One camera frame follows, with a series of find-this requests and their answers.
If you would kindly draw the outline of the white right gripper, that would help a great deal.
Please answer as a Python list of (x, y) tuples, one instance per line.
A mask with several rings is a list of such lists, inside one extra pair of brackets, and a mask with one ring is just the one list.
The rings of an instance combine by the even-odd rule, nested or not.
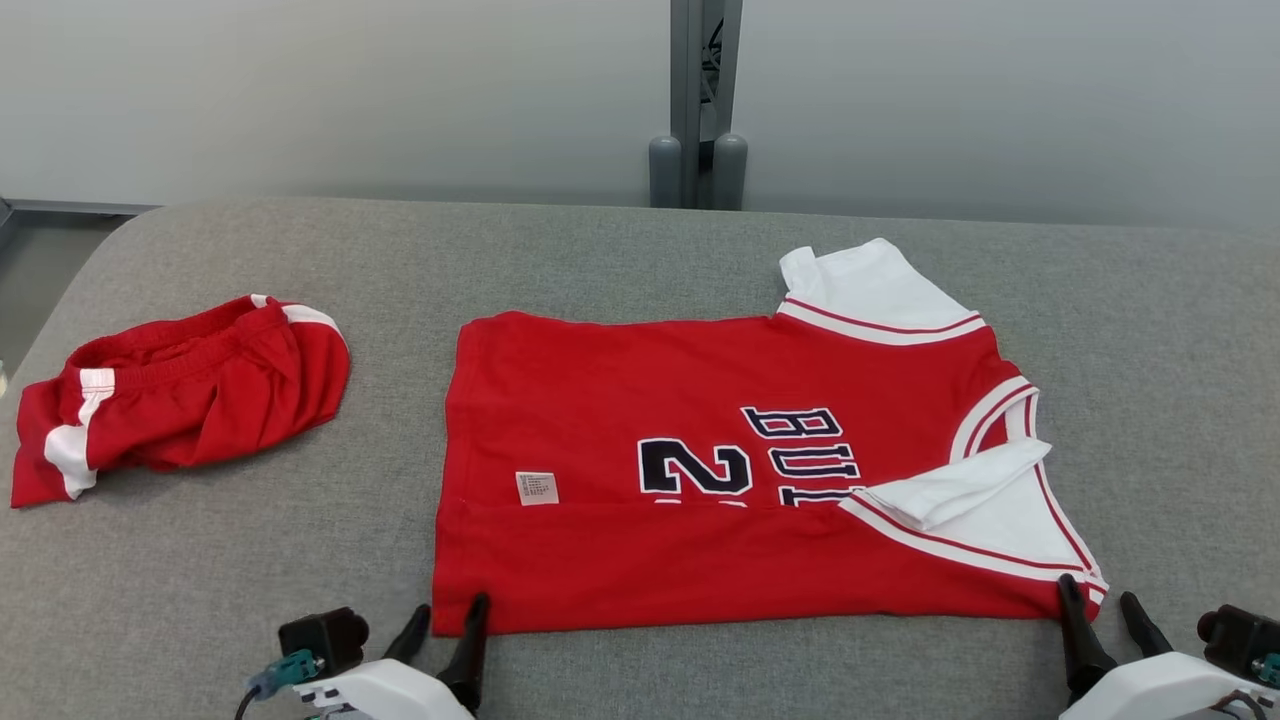
[(1057, 579), (1057, 593), (1066, 684), (1079, 698), (1061, 719), (1277, 717), (1277, 689), (1172, 652), (1135, 593), (1120, 594), (1120, 611), (1143, 660), (1120, 666), (1093, 632), (1085, 592), (1073, 575)]

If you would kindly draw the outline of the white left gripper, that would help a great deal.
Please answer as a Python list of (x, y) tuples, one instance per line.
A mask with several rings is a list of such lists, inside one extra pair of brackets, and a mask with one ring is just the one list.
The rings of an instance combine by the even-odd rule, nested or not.
[(315, 708), (316, 719), (474, 719), (483, 702), (490, 606), (488, 593), (475, 594), (463, 634), (436, 679), (411, 667), (433, 616), (431, 606), (421, 603), (388, 644), (384, 660), (300, 684), (294, 692)]

